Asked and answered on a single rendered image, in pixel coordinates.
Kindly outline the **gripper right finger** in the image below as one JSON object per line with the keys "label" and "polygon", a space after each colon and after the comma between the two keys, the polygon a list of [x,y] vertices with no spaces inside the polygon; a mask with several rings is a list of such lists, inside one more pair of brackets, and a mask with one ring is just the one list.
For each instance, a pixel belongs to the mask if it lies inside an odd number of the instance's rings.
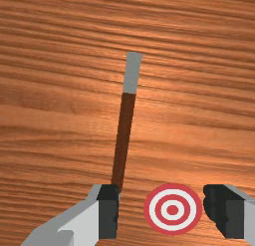
{"label": "gripper right finger", "polygon": [[221,234],[255,246],[255,198],[230,184],[206,184],[203,207]]}

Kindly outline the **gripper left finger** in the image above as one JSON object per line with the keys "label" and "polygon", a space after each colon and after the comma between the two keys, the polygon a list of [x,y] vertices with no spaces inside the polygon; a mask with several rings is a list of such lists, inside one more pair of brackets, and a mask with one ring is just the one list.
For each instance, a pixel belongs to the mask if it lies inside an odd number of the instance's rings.
{"label": "gripper left finger", "polygon": [[86,199],[34,229],[21,246],[96,246],[115,239],[119,200],[116,185],[95,184]]}

